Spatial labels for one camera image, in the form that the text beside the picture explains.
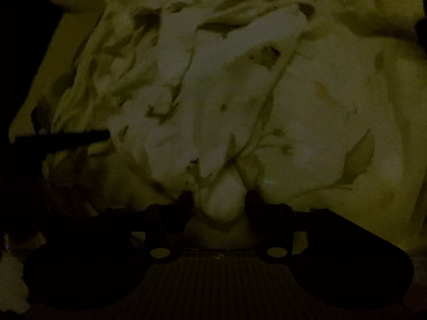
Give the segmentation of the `white speckled small garment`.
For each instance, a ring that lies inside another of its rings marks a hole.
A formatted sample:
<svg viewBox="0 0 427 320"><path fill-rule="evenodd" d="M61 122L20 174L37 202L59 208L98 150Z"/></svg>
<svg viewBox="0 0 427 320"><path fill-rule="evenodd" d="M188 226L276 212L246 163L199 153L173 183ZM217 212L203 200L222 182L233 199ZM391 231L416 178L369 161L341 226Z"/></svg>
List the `white speckled small garment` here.
<svg viewBox="0 0 427 320"><path fill-rule="evenodd" d="M306 28L297 4L275 8L226 36L211 23L193 33L194 51L177 96L151 88L111 123L114 147L144 181L177 198L191 191L207 216L230 222L246 187L232 159L260 131L266 107Z"/></svg>

